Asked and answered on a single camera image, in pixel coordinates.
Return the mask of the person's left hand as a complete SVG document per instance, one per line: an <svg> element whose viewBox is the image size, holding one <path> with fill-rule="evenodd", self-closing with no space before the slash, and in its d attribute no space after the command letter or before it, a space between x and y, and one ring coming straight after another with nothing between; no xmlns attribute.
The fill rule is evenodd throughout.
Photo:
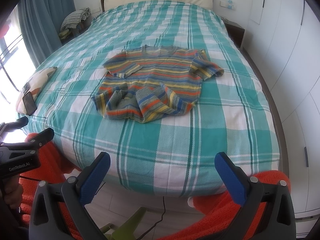
<svg viewBox="0 0 320 240"><path fill-rule="evenodd" d="M2 180L4 192L1 192L1 197L11 209L18 208L22 202L23 187L19 179L20 176L16 175Z"/></svg>

